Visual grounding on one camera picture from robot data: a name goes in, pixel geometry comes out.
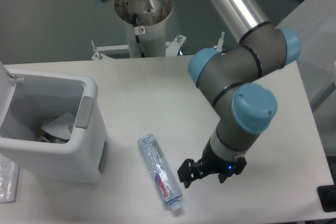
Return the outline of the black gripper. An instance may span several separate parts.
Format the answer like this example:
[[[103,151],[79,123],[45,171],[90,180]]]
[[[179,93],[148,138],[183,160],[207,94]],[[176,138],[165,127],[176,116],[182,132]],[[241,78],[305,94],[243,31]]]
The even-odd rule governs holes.
[[[218,174],[219,182],[222,184],[232,175],[240,175],[246,165],[247,161],[244,155],[234,162],[219,158],[212,150],[210,141],[208,141],[199,161],[195,162],[193,159],[186,159],[177,170],[177,174],[184,188],[189,188],[193,181],[202,179],[210,174]]]

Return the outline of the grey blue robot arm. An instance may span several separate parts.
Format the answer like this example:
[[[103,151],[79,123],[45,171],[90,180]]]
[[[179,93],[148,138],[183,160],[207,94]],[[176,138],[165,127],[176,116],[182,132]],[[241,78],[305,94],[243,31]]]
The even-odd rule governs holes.
[[[105,3],[109,0],[94,0]],[[171,0],[114,0],[115,11],[129,26],[132,58],[165,55],[165,34],[158,25],[172,11]],[[204,48],[188,63],[195,86],[220,118],[198,161],[186,159],[179,180],[190,184],[210,174],[224,182],[246,166],[245,154],[269,126],[277,101],[256,80],[296,61],[301,42],[289,28],[275,28],[255,0],[210,0],[239,46],[225,54]]]

